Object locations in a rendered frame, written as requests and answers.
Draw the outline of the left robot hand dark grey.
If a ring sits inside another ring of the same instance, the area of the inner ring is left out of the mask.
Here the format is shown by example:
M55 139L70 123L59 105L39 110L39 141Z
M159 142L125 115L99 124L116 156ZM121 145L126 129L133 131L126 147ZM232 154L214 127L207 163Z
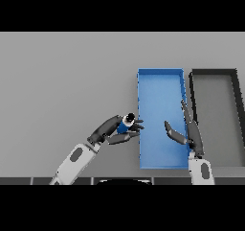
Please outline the left robot hand dark grey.
M117 133L117 127L123 116L116 115L106 120L87 138L87 141L93 146L95 144L104 143L105 141L107 141L109 145L117 145L129 141L132 137L139 136L140 131L144 129L144 127L141 126L143 120L137 120L136 118L133 126L127 133Z

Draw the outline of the blue pipe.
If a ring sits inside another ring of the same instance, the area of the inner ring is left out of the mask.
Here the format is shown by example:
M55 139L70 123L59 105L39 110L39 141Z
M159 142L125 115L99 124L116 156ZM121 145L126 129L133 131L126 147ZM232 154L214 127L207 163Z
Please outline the blue pipe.
M129 129L133 126L135 121L135 115L133 113L128 113L122 117L120 124L117 127L117 133L127 133Z

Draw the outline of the right robot hand dark grey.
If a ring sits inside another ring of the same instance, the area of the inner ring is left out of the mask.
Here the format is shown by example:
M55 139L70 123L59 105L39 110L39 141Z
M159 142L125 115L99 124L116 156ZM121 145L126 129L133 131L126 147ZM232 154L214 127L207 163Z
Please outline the right robot hand dark grey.
M204 156L204 146L198 125L189 115L189 109L185 101L181 101L181 107L184 113L184 120L187 126L187 135L174 130L168 121L164 121L167 136L181 145L188 145L194 152L194 156L201 159Z

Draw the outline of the dark grey bin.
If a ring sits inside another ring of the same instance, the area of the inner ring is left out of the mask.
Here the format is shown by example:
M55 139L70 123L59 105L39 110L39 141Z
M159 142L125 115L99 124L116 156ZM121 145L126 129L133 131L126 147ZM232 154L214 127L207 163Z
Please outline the dark grey bin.
M192 69L189 91L205 158L213 167L245 167L245 109L236 69Z

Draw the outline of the blue bin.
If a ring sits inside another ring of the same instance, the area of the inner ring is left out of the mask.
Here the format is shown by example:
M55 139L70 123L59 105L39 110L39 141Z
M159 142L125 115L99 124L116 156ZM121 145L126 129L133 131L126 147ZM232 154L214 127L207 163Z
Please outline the blue bin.
M186 101L182 68L139 68L138 118L141 170L180 170L188 167L189 146L167 136L165 121L177 132L187 135L181 101Z

